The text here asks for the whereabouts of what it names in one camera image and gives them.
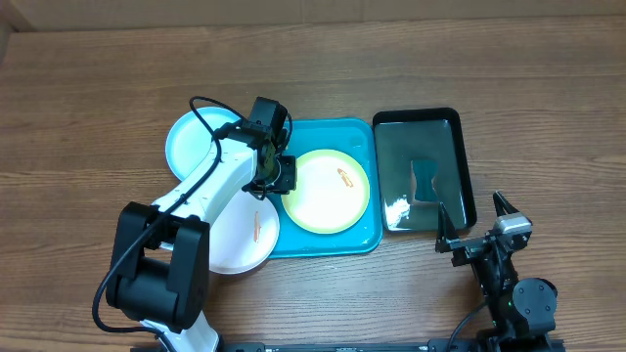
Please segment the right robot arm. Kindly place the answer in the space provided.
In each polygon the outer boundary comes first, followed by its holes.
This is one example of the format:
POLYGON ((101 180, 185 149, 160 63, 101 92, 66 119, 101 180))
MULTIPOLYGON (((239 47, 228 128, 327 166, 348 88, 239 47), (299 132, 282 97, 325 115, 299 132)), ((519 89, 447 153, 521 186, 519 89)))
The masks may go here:
POLYGON ((448 337, 446 351, 562 351, 561 340, 549 333, 556 328, 558 290, 541 278, 521 280, 512 256, 527 247, 532 221, 511 205, 502 193, 493 194, 496 220, 481 238, 462 240, 444 204, 438 207, 435 250, 450 252, 452 265, 470 265, 484 301, 470 311, 448 337), (481 310, 488 309, 493 327, 471 340, 458 338, 481 310))

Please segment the green scrub sponge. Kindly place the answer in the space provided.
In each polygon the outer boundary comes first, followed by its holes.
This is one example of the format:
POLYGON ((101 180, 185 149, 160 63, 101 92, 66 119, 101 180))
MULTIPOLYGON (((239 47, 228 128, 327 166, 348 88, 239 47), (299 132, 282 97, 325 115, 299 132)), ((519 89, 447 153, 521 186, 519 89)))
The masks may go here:
POLYGON ((438 166, 432 159, 414 159, 412 168, 413 200, 417 202, 436 202, 437 194, 433 181, 437 175, 438 166))

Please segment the green rimmed plate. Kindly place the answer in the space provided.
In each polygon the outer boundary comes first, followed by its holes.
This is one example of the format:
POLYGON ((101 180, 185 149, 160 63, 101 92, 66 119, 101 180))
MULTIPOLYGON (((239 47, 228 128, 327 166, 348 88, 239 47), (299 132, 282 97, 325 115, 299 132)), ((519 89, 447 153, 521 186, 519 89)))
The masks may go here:
POLYGON ((316 150, 296 159, 295 189, 282 196, 282 204, 300 228, 330 235, 361 219, 370 194, 369 177, 355 158, 336 150, 316 150))

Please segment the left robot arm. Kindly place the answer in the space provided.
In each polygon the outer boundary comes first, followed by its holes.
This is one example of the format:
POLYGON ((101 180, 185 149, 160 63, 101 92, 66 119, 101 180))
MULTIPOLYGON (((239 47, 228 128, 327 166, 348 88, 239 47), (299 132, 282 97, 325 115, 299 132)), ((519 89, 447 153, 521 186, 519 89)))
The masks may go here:
POLYGON ((125 332, 151 333, 166 351, 221 349, 203 312, 211 228, 238 194, 264 202, 294 190, 295 160, 283 153, 290 133, 282 122, 225 122, 209 135, 209 153, 175 189, 121 211, 111 266, 92 306, 101 330, 112 330, 100 318, 106 301, 136 321, 125 332))

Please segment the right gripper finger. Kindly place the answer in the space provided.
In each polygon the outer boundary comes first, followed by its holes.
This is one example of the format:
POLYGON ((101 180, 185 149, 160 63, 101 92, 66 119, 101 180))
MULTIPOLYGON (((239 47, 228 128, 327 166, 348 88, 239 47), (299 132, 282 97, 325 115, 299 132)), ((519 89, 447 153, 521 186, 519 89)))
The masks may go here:
POLYGON ((510 204, 510 202, 505 198, 501 191, 496 191, 492 195, 492 198, 496 215, 498 217, 519 213, 519 210, 512 204, 510 204))
POLYGON ((438 207, 438 230, 435 242, 436 252, 452 251, 453 247, 460 241, 456 228, 443 202, 438 207))

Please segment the white pink plate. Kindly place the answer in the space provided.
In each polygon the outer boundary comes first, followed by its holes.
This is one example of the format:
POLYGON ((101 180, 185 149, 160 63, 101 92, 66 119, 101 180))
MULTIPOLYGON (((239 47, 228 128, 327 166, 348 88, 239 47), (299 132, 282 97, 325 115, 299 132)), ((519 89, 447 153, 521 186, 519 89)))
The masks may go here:
POLYGON ((239 275, 262 264, 273 251, 280 220, 273 203, 239 191, 211 225, 209 270, 239 275))

